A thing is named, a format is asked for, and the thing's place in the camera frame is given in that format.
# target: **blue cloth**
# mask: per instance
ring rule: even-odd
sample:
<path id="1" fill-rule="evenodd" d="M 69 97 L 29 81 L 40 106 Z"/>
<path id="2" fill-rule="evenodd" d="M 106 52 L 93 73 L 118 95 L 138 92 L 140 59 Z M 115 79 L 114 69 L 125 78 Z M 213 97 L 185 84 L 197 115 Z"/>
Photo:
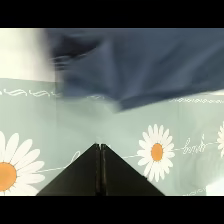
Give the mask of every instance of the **blue cloth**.
<path id="1" fill-rule="evenodd" d="M 47 28 L 66 96 L 104 95 L 122 109 L 224 89 L 224 29 Z"/>

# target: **white surface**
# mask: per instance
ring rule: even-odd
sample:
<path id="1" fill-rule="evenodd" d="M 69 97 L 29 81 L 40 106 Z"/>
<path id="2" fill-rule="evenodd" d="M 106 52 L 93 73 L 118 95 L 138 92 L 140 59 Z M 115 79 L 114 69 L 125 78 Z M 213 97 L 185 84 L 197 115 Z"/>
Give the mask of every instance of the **white surface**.
<path id="1" fill-rule="evenodd" d="M 0 29 L 0 78 L 55 81 L 42 29 Z"/>

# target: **white daisy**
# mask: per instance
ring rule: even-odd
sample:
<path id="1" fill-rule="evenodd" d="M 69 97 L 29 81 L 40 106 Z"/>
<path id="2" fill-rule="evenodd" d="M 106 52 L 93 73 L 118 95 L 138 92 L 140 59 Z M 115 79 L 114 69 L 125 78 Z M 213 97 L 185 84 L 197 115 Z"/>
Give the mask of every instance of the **white daisy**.
<path id="1" fill-rule="evenodd" d="M 217 142 L 220 143 L 218 146 L 218 149 L 221 149 L 221 158 L 224 155 L 224 122 L 223 125 L 220 126 L 220 131 L 218 132 L 219 138 L 217 139 Z"/>
<path id="2" fill-rule="evenodd" d="M 0 132 L 0 196 L 34 196 L 38 190 L 30 184 L 45 179 L 43 175 L 35 173 L 44 166 L 43 161 L 34 162 L 40 150 L 29 152 L 31 139 L 19 147 L 18 144 L 19 134 L 13 134 L 6 144 L 5 136 Z"/>
<path id="3" fill-rule="evenodd" d="M 163 125 L 154 125 L 153 128 L 149 125 L 148 133 L 143 132 L 143 140 L 139 141 L 139 145 L 143 150 L 139 150 L 137 154 L 143 158 L 138 162 L 139 166 L 146 165 L 144 176 L 148 176 L 150 181 L 155 177 L 156 182 L 159 181 L 159 177 L 165 178 L 164 172 L 169 174 L 169 168 L 173 167 L 173 163 L 170 158 L 175 156 L 173 152 L 174 144 L 172 142 L 172 136 L 169 136 L 169 129 L 165 132 Z"/>

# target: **flower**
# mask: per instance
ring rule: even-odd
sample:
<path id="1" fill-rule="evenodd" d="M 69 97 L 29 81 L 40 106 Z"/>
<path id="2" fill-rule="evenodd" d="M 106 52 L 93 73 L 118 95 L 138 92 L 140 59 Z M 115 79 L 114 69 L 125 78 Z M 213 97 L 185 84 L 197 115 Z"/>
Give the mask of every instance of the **flower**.
<path id="1" fill-rule="evenodd" d="M 218 146 L 218 149 L 221 149 L 221 158 L 224 155 L 224 122 L 223 125 L 220 126 L 220 131 L 218 132 L 219 138 L 217 139 L 217 142 L 220 143 Z"/>
<path id="2" fill-rule="evenodd" d="M 139 166 L 146 165 L 144 176 L 150 181 L 155 177 L 156 182 L 159 178 L 165 178 L 164 172 L 169 174 L 169 167 L 173 167 L 170 158 L 175 156 L 173 152 L 174 144 L 172 136 L 169 136 L 169 129 L 165 132 L 163 125 L 158 129 L 157 124 L 153 128 L 149 125 L 148 133 L 143 132 L 143 140 L 139 140 L 139 145 L 143 150 L 139 150 L 137 154 L 143 158 L 138 162 Z"/>
<path id="3" fill-rule="evenodd" d="M 44 166 L 43 161 L 34 162 L 40 154 L 39 149 L 29 152 L 32 139 L 24 141 L 19 147 L 19 134 L 15 133 L 5 144 L 5 136 L 0 132 L 0 196 L 34 196 L 38 190 L 30 184 L 43 181 L 45 177 L 37 174 Z"/>

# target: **orange flower center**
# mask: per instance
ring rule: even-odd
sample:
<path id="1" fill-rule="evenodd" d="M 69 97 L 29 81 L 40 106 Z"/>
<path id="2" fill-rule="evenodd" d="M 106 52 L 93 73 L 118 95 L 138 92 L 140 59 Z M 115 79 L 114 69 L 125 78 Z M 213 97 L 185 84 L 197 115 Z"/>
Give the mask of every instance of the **orange flower center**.
<path id="1" fill-rule="evenodd" d="M 160 161 L 163 157 L 163 148 L 160 144 L 155 144 L 152 147 L 151 155 L 154 161 Z"/>
<path id="2" fill-rule="evenodd" d="M 16 169 L 10 163 L 0 163 L 0 192 L 9 189 L 16 181 Z"/>

